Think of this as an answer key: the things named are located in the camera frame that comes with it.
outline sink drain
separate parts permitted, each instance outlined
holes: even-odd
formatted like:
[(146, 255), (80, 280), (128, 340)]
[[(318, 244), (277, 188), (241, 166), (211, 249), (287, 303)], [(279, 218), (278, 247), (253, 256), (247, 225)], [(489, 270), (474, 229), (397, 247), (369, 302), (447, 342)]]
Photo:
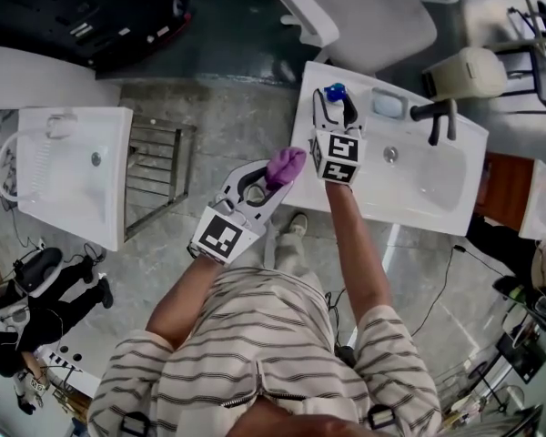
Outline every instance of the sink drain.
[(99, 165), (101, 165), (101, 156), (97, 152), (91, 154), (91, 163), (95, 167), (99, 167)]
[(393, 164), (399, 158), (399, 151), (394, 146), (384, 147), (382, 156), (387, 162)]

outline black faucet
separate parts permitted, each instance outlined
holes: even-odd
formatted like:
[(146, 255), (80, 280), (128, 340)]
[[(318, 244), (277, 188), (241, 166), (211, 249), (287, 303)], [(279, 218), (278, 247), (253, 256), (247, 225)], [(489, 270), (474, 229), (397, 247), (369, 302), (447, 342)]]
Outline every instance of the black faucet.
[(426, 106), (414, 106), (410, 108), (410, 117), (415, 121), (421, 121), (427, 118), (433, 119), (433, 129), (430, 131), (429, 144), (437, 146), (439, 144), (440, 118), (447, 116), (449, 118), (449, 128), (447, 129), (447, 139), (454, 141), (457, 138), (457, 102), (450, 98), (441, 100), (434, 104)]

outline metal rack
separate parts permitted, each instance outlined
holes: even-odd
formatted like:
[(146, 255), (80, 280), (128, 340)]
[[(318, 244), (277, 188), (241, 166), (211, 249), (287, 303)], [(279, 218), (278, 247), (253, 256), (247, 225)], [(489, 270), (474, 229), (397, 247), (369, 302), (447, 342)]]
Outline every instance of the metal rack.
[(188, 197), (196, 132), (192, 125), (134, 115), (124, 215), (128, 191), (155, 198), (160, 204), (126, 227), (126, 241)]

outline floor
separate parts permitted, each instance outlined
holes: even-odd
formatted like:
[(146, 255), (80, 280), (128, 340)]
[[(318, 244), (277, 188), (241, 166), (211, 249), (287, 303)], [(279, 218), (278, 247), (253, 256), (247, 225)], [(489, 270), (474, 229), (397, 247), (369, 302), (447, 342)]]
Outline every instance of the floor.
[[(430, 5), (440, 31), (437, 43), (378, 77), (420, 92), (419, 73), (424, 67), (469, 41), (498, 40), (498, 34), (505, 37), (506, 33), (497, 29), (507, 24), (505, 8), (515, 5), (510, 3), (513, 1), (517, 0), (462, 0), (462, 5), (455, 7)], [(227, 173), (250, 160), (270, 157), (288, 144), (303, 63), (315, 55), (310, 47), (296, 42), (294, 29), (278, 25), (283, 11), (275, 0), (197, 0), (195, 5), (193, 24), (177, 43), (139, 64), (102, 75), (130, 80), (123, 88), (122, 105), (136, 113), (199, 128), (188, 200), (128, 241), (121, 251), (109, 253), (99, 267), (111, 280), (116, 304), (110, 311), (95, 308), (85, 322), (117, 338), (145, 326), (158, 300), (190, 263), (186, 245), (204, 206)], [(487, 25), (481, 23), (492, 16), (497, 19)], [(156, 79), (134, 79), (141, 77)], [(533, 97), (512, 97), (464, 102), (460, 108), (461, 113), (490, 131), (491, 150), (546, 161), (546, 117), (505, 114), (522, 109), (522, 105), (537, 108), (537, 103)], [(130, 220), (157, 204), (141, 195), (129, 195), (128, 203)], [(293, 211), (280, 208), (275, 225), (282, 228)], [(309, 212), (309, 217), (310, 228), (304, 238), (309, 262), (324, 288), (335, 297), (343, 282), (331, 220), (322, 213)], [(3, 274), (25, 253), (16, 241), (11, 219), (0, 204)], [(66, 257), (82, 251), (81, 239), (24, 214), (16, 213), (16, 223), (23, 242), (27, 236), (34, 241), (42, 237), (48, 245), (61, 248)], [(491, 288), (498, 275), (465, 253), (454, 252), (448, 266), (451, 248), (461, 244), (500, 272), (508, 271), (482, 256), (465, 239), (378, 222), (368, 222), (368, 227), (383, 257), (394, 306), (409, 330), (414, 331), (423, 322), (448, 271), (447, 287), (415, 341), (436, 378), (441, 397), (452, 397), (466, 383), (464, 371), (493, 353), (491, 346), (500, 335), (506, 305)], [(339, 309), (338, 334), (347, 342), (355, 325), (345, 296)]]

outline striped shirt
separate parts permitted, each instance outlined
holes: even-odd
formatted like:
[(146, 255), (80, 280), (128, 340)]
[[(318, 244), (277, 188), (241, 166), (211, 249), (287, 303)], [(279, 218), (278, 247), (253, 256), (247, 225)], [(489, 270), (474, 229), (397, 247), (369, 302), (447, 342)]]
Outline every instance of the striped shirt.
[(148, 435), (225, 436), (259, 395), (294, 414), (332, 414), (369, 429), (370, 409), (386, 405), (395, 419), (381, 431), (437, 431), (435, 385), (391, 307), (360, 321), (354, 369), (333, 348), (319, 290), (274, 270), (230, 270), (178, 350), (147, 331), (117, 345), (89, 409), (90, 434), (118, 435), (126, 413), (143, 412)]

